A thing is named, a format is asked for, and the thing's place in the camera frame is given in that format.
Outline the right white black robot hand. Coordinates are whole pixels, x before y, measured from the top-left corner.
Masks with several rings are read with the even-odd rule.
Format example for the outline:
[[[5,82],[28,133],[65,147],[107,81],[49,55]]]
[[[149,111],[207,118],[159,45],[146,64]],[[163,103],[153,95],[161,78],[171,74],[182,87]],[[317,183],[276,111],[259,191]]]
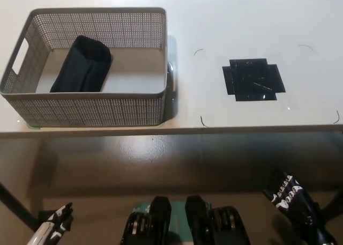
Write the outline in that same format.
[[[324,223],[320,208],[297,179],[281,170],[271,171],[263,194],[292,223],[318,227]]]

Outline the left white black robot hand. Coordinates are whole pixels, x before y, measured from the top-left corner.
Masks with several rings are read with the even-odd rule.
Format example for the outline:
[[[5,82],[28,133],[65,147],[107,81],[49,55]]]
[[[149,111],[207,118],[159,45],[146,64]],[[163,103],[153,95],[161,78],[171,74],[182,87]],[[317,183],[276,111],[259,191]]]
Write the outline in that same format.
[[[65,232],[69,232],[73,222],[73,203],[67,203],[54,211],[33,234],[27,245],[58,244]]]

